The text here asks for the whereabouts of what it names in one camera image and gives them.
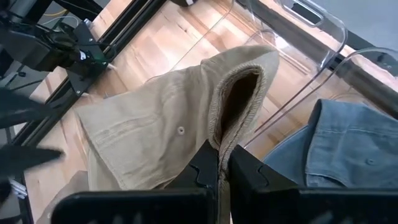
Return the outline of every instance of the wooden floor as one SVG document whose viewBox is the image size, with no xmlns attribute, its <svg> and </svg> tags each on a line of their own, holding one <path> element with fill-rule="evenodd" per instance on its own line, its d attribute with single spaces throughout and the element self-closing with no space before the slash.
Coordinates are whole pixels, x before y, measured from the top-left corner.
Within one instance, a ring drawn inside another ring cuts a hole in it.
<svg viewBox="0 0 398 224">
<path fill-rule="evenodd" d="M 130 0 L 111 0 L 94 21 L 93 33 L 99 37 L 129 2 Z M 200 0 L 185 9 L 167 2 L 114 60 L 117 70 L 106 72 L 89 90 L 89 95 L 82 96 L 73 108 L 134 90 L 152 77 L 196 65 L 204 58 L 235 46 L 280 46 L 281 40 L 264 30 L 260 22 L 250 22 L 248 15 L 237 4 L 233 6 L 233 10 L 231 8 L 232 3 L 225 0 Z M 280 48 L 280 56 L 279 71 L 264 100 L 256 134 L 267 129 L 266 126 L 261 126 L 263 123 L 268 120 L 276 121 L 290 108 L 288 106 L 276 113 L 317 72 L 317 66 L 293 47 L 287 45 Z M 325 72 L 311 82 L 309 88 L 292 104 L 316 89 L 329 74 Z M 32 97 L 45 100 L 65 77 L 65 70 L 57 68 L 40 84 Z M 319 97 L 366 101 L 344 81 L 333 77 L 317 94 L 308 97 L 303 106 L 289 113 L 287 119 L 278 121 L 276 126 L 260 134 L 255 141 L 247 139 L 242 144 L 250 142 L 246 149 L 257 158 L 263 158 L 279 141 L 306 123 L 312 105 Z M 86 169 L 84 143 L 85 139 L 73 110 L 40 143 L 42 146 L 60 148 L 67 156 L 63 161 L 25 173 L 34 220 L 41 216 L 47 204 L 76 171 Z"/>
</svg>

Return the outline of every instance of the transparent acrylic panel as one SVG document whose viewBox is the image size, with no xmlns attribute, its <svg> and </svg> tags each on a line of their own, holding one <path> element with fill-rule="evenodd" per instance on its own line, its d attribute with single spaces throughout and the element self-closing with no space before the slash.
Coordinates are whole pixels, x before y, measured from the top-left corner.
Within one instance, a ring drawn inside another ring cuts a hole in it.
<svg viewBox="0 0 398 224">
<path fill-rule="evenodd" d="M 398 116 L 398 52 L 371 48 L 360 50 L 336 67 L 325 70 L 308 91 L 291 102 L 279 117 L 265 123 L 246 149 L 264 158 L 278 143 L 305 126 L 319 99 L 364 103 L 393 117 Z"/>
<path fill-rule="evenodd" d="M 232 10 L 172 70 L 198 65 L 201 60 L 233 47 L 272 46 L 280 55 L 280 64 L 261 108 L 257 124 L 260 127 L 280 114 L 288 102 L 299 100 L 296 98 L 299 93 L 308 93 L 306 87 L 313 85 L 346 42 L 346 29 L 340 20 L 313 3 L 300 3 L 316 11 L 321 21 L 311 24 L 281 2 L 236 0 Z"/>
</svg>

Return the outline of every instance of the denim fabric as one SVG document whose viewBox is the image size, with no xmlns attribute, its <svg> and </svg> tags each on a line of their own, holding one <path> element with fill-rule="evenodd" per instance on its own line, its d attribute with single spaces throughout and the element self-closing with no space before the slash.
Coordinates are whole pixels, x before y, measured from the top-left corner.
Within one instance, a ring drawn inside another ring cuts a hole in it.
<svg viewBox="0 0 398 224">
<path fill-rule="evenodd" d="M 309 187 L 398 187 L 398 121 L 366 105 L 318 100 L 308 124 L 264 163 Z"/>
</svg>

